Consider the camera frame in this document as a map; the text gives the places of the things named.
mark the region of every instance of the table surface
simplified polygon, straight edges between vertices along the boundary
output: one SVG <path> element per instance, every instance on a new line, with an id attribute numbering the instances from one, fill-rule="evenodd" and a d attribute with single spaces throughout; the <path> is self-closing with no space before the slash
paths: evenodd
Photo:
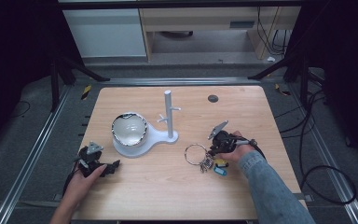
<path id="1" fill-rule="evenodd" d="M 160 144 L 145 155 L 128 159 L 113 147 L 113 120 L 133 111 L 157 130 L 166 131 L 164 92 L 172 91 L 173 128 L 179 133 L 173 145 Z M 209 95 L 218 102 L 208 101 Z M 131 87 L 101 90 L 82 145 L 93 141 L 104 147 L 100 162 L 121 160 L 113 175 L 99 178 L 74 219 L 110 220 L 238 220 L 256 219 L 247 179 L 231 163 L 227 175 L 213 170 L 201 173 L 190 165 L 184 152 L 191 144 L 209 148 L 207 137 L 214 126 L 228 120 L 225 131 L 239 130 L 254 138 L 268 163 L 293 193 L 300 189 L 282 143 L 266 95 L 258 86 Z M 191 159 L 202 156 L 192 148 Z"/>

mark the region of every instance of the metal bowl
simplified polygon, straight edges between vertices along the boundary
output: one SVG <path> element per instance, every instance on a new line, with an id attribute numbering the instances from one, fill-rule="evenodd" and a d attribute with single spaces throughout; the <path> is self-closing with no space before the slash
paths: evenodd
<path id="1" fill-rule="evenodd" d="M 147 122 L 137 113 L 124 113 L 113 121 L 112 134 L 122 146 L 138 147 L 145 141 Z"/>

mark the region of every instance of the key ring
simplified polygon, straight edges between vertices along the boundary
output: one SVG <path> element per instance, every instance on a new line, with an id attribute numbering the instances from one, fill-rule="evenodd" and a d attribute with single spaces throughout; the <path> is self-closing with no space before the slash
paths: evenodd
<path id="1" fill-rule="evenodd" d="M 198 144 L 198 143 L 194 143 L 194 144 L 191 144 L 190 146 L 188 146 L 186 149 L 185 149 L 185 159 L 188 163 L 192 164 L 192 165 L 201 165 L 201 162 L 192 162 L 190 161 L 188 158 L 187 158 L 187 150 L 191 147 L 194 147 L 194 146 L 198 146 L 198 147 L 202 147 L 204 150 L 205 150 L 205 155 L 206 153 L 208 153 L 208 150 L 205 148 L 205 146 L 201 145 L 201 144 Z"/>

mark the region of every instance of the black cable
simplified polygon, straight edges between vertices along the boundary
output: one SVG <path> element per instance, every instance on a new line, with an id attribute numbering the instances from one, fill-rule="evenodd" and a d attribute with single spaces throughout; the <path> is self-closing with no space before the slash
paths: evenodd
<path id="1" fill-rule="evenodd" d="M 282 45 L 282 51 L 283 54 L 286 52 L 286 36 L 287 36 L 287 30 L 284 30 L 284 36 L 283 36 L 283 45 Z"/>
<path id="2" fill-rule="evenodd" d="M 308 123 L 308 120 L 310 119 L 310 114 L 311 114 L 311 109 L 312 109 L 312 106 L 313 106 L 313 103 L 314 103 L 314 100 L 315 100 L 315 96 L 317 94 L 319 94 L 320 92 L 322 91 L 317 91 L 315 92 L 310 98 L 309 98 L 309 101 L 308 101 L 308 112 L 306 114 L 306 119 L 305 119 L 305 122 L 304 122 L 304 125 L 301 129 L 301 135 L 300 135 L 300 146 L 299 146 L 299 153 L 298 153 L 298 157 L 299 157 L 299 166 L 300 166 L 300 171 L 301 171 L 301 174 L 303 175 L 303 179 L 301 181 L 301 184 L 300 184 L 300 188 L 302 189 L 304 187 L 304 184 L 307 184 L 308 187 L 314 192 L 316 193 L 317 195 L 319 195 L 321 198 L 323 198 L 324 200 L 330 202 L 330 203 L 335 203 L 335 204 L 340 204 L 340 205 L 344 205 L 344 204 L 348 204 L 348 203 L 352 203 L 355 199 L 356 199 L 356 196 L 357 196 L 357 190 L 356 190 L 356 186 L 354 185 L 353 181 L 350 179 L 350 177 L 348 175 L 346 175 L 344 172 L 338 170 L 338 168 L 336 167 L 333 167 L 333 166 L 328 166 L 328 165 L 318 165 L 318 166 L 314 166 L 312 167 L 311 169 L 309 169 L 306 173 L 304 172 L 304 168 L 303 168 L 303 161 L 302 161 L 302 145 L 303 145 L 303 140 L 304 140 L 304 131 L 305 131 L 305 127 L 307 126 L 307 123 Z M 316 171 L 316 170 L 319 170 L 319 169 L 331 169 L 331 170 L 334 170 L 336 172 L 339 172 L 340 174 L 344 175 L 344 177 L 347 179 L 347 181 L 350 183 L 351 185 L 351 190 L 353 192 L 353 196 L 347 200 L 346 202 L 342 202 L 342 201 L 336 201 L 336 200 L 332 200 L 324 195 L 322 195 L 322 193 L 320 193 L 318 190 L 316 190 L 308 181 L 307 181 L 307 178 L 308 176 L 313 172 L 313 171 Z"/>
<path id="3" fill-rule="evenodd" d="M 312 126 L 306 132 L 304 132 L 304 134 L 310 133 L 310 131 L 312 131 L 313 127 L 315 127 L 315 122 L 312 123 Z M 290 135 L 290 136 L 282 136 L 282 139 L 294 138 L 294 137 L 299 137 L 299 136 L 301 136 L 301 134 Z"/>
<path id="4" fill-rule="evenodd" d="M 264 36 L 266 37 L 267 40 L 264 40 L 263 36 L 260 34 L 259 26 L 261 26 L 261 29 L 263 30 Z M 270 55 L 282 55 L 280 52 L 271 53 L 271 51 L 270 51 L 270 49 L 272 49 L 272 47 L 269 45 L 269 38 L 266 34 L 266 31 L 264 30 L 261 20 L 260 20 L 260 7 L 257 8 L 257 33 L 258 33 L 258 36 L 260 37 L 261 41 L 263 41 L 264 46 L 266 47 L 266 49 Z"/>
<path id="5" fill-rule="evenodd" d="M 319 98 L 319 99 L 317 99 L 317 100 L 314 100 L 313 103 L 315 103 L 315 102 L 317 102 L 317 101 L 319 101 L 319 100 L 322 100 L 322 99 L 324 99 L 324 98 L 325 98 L 325 96 L 324 96 L 324 97 L 321 97 L 321 98 Z M 296 107 L 296 108 L 294 108 L 294 109 L 291 109 L 291 110 L 289 110 L 289 111 L 287 111 L 287 112 L 284 112 L 284 113 L 282 113 L 282 114 L 280 114 L 280 115 L 278 115 L 278 116 L 275 116 L 274 118 L 276 119 L 276 118 L 278 118 L 278 117 L 280 117 L 280 116 L 286 115 L 286 114 L 288 114 L 288 113 L 290 113 L 290 112 L 293 112 L 293 111 L 295 111 L 295 110 L 301 108 L 302 106 L 303 106 L 303 105 L 300 105 L 300 106 L 298 106 L 298 107 Z M 287 133 L 287 132 L 290 132 L 290 131 L 292 131 L 292 130 L 298 128 L 299 126 L 301 126 L 301 124 L 304 123 L 305 119 L 306 119 L 306 118 L 303 118 L 296 126 L 294 126 L 294 127 L 292 127 L 292 128 L 289 128 L 289 129 L 286 129 L 286 130 L 283 130 L 283 131 L 279 131 L 279 133 Z"/>
<path id="6" fill-rule="evenodd" d="M 11 116 L 11 118 L 12 118 L 12 119 L 14 119 L 14 118 L 17 118 L 17 117 L 20 117 L 20 116 L 24 115 L 24 114 L 25 114 L 25 113 L 27 113 L 27 112 L 28 112 L 28 110 L 30 110 L 30 108 L 31 108 L 31 104 L 30 104 L 30 103 L 28 103 L 28 102 L 26 102 L 26 101 L 19 101 L 19 103 L 24 103 L 24 104 L 27 104 L 27 105 L 28 105 L 28 108 L 26 108 L 26 109 L 25 109 L 25 111 L 24 111 L 24 112 L 22 112 L 22 113 L 20 113 L 19 115 L 14 115 L 14 116 Z"/>
<path id="7" fill-rule="evenodd" d="M 278 44 L 276 44 L 275 43 L 275 40 L 276 40 L 276 38 L 277 38 L 277 36 L 278 36 L 278 33 L 279 33 L 279 30 L 276 30 L 275 31 L 275 34 L 274 34 L 274 37 L 272 38 L 272 48 L 275 50 L 275 51 L 277 51 L 277 52 L 280 52 L 281 54 L 284 54 L 284 44 L 285 44 L 285 42 L 286 42 L 286 36 L 284 37 L 284 40 L 283 40 L 283 45 L 278 45 Z"/>

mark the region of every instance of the human arm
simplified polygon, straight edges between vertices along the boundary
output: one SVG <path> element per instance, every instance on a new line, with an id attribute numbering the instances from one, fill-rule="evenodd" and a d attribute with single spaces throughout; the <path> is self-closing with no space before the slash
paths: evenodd
<path id="1" fill-rule="evenodd" d="M 260 223 L 315 223 L 267 161 L 251 146 L 238 146 L 222 153 L 223 160 L 234 161 L 248 178 Z"/>
<path id="2" fill-rule="evenodd" d="M 70 223 L 77 206 L 86 197 L 91 186 L 105 168 L 106 164 L 98 167 L 88 177 L 84 177 L 79 171 L 74 173 L 59 206 L 50 220 L 50 224 Z"/>

